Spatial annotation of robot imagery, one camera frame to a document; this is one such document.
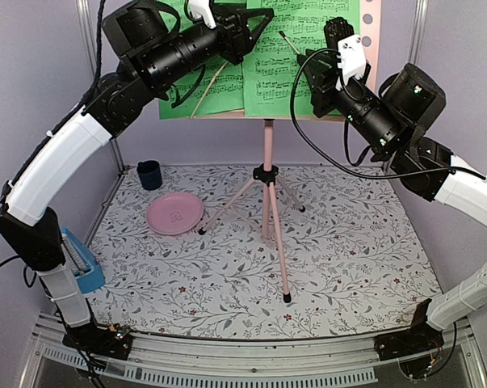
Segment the green sheet music stack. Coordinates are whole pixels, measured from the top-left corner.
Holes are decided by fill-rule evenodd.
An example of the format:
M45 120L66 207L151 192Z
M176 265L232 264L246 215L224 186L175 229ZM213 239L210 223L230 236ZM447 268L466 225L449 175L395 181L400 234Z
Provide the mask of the green sheet music stack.
M349 0L255 0L250 9L271 8L275 17L244 60L245 114L252 117L289 117L292 85L299 69L295 49L326 46L325 22L341 16L359 31L360 2Z

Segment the green sheet music page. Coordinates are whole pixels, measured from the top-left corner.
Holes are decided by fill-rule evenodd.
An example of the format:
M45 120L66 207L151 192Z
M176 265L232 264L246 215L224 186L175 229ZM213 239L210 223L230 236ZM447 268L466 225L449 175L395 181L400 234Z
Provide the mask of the green sheet music page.
M172 108L176 92L185 95L200 74L199 70L174 83L167 92L170 100L159 101L159 118L162 120L199 118L210 114L244 108L243 73L241 65L233 65L220 57L206 63L206 72L195 92L179 107Z

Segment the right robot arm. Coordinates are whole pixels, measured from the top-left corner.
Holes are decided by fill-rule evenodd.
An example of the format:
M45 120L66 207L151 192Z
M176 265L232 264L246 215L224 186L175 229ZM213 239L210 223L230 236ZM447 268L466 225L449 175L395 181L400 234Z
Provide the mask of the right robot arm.
M303 139L325 160L363 179L399 179L421 198L449 206L487 227L487 175L474 170L461 157L426 132L446 106L444 90L423 70L407 63L390 76L376 95L366 81L343 81L343 59L336 50L323 48L297 54L297 71L290 97L292 123ZM333 160L307 138L295 113L297 85L304 75L311 92L313 113L322 117L336 110L361 135L372 152L372 162L389 162L392 175L361 175ZM402 336L408 352L420 352L434 337L459 318L487 304L487 261L473 275L446 293L419 304L411 328Z

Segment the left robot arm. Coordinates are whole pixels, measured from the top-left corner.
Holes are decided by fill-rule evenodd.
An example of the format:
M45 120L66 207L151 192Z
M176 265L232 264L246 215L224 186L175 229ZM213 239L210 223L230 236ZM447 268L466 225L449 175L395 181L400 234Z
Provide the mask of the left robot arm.
M65 262L52 198L97 150L117 138L181 78L221 57L238 65L251 53L274 18L271 8L193 1L192 24L167 26L179 13L159 1L131 1L109 15L99 13L96 40L107 41L119 64L96 71L82 99L4 187L0 235L42 280L73 337L88 351L99 350L103 330Z

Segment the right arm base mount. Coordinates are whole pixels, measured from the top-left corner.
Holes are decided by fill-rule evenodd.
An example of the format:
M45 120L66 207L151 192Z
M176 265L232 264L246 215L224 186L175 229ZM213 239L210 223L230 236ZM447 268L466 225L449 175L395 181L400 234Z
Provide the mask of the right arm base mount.
M436 356L427 356L424 365L421 361L409 361L401 368L403 374L414 380L429 377L444 345L443 334L427 323L427 310L431 300L426 299L417 305L412 322L407 329L389 334L377 335L374 349L381 361L412 356L420 352L436 350Z

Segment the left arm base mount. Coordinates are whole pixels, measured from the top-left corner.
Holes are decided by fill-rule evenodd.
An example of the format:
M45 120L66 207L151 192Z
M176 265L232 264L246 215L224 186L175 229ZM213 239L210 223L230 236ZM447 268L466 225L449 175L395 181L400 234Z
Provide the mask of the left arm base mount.
M118 323L101 327L94 320L80 327L63 323L62 343L81 352L126 361L132 350L133 337L129 327Z

